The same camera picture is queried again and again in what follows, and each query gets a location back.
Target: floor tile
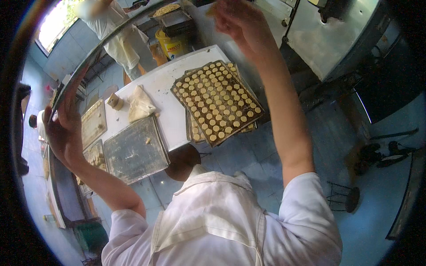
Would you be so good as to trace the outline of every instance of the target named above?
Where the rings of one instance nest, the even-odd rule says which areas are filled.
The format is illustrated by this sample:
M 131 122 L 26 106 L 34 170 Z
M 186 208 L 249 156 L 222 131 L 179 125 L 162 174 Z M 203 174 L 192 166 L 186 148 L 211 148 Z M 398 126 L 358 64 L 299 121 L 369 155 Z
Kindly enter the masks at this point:
M 160 200 L 149 178 L 144 178 L 135 182 L 131 184 L 130 187 L 142 198 L 146 209 L 161 206 Z
M 276 152 L 271 122 L 259 126 L 258 129 L 253 130 L 252 132 L 244 133 L 244 135 L 247 136 L 258 161 L 262 161 Z
M 230 137 L 222 145 L 215 147 L 213 154 L 223 173 L 227 175 L 233 175 L 235 171 L 257 163 L 256 156 L 244 134 Z
M 162 205 L 172 201 L 173 193 L 180 190 L 184 182 L 171 179 L 165 171 L 158 172 L 149 177 Z

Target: pants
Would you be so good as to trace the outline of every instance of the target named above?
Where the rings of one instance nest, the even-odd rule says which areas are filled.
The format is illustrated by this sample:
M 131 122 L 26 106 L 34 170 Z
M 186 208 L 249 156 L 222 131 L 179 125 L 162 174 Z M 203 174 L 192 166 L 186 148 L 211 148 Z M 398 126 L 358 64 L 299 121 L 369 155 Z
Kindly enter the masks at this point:
M 147 44 L 143 42 L 135 43 L 133 42 L 133 49 L 135 52 L 139 55 L 139 64 L 144 68 L 145 72 L 149 72 L 157 67 L 157 61 L 153 58 L 153 55 L 151 54 L 151 50 L 148 47 Z M 138 68 L 138 65 L 136 65 L 134 68 L 129 69 L 127 67 L 123 67 L 126 74 L 129 76 L 131 81 L 134 81 L 138 77 L 142 76 L 141 71 Z

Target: metal baking sheet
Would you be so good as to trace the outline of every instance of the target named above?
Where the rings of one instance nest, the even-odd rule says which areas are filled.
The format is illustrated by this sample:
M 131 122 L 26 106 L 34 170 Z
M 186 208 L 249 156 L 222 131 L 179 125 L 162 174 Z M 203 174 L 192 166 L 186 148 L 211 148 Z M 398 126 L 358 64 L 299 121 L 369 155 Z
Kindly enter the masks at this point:
M 107 131 L 105 103 L 99 99 L 81 117 L 81 140 L 83 149 Z
M 110 174 L 126 184 L 164 170 L 170 163 L 153 115 L 134 122 L 105 141 L 104 151 Z

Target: bucket label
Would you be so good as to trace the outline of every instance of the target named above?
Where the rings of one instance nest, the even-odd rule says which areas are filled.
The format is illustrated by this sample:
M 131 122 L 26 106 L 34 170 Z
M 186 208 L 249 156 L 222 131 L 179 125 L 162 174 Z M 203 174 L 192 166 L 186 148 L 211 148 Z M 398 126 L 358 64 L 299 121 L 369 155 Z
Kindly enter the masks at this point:
M 166 43 L 165 46 L 166 46 L 167 54 L 169 55 L 170 59 L 175 59 L 176 57 L 182 55 L 183 47 L 180 42 Z

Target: yellow bucket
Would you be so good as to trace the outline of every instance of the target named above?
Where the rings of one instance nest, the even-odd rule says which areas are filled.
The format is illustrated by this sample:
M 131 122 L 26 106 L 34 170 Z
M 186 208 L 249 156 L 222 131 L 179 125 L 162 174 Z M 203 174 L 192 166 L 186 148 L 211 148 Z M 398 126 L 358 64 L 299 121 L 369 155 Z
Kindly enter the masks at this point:
M 169 38 L 159 29 L 155 37 L 160 42 L 165 55 L 171 60 L 186 54 L 188 51 L 188 41 L 184 34 Z

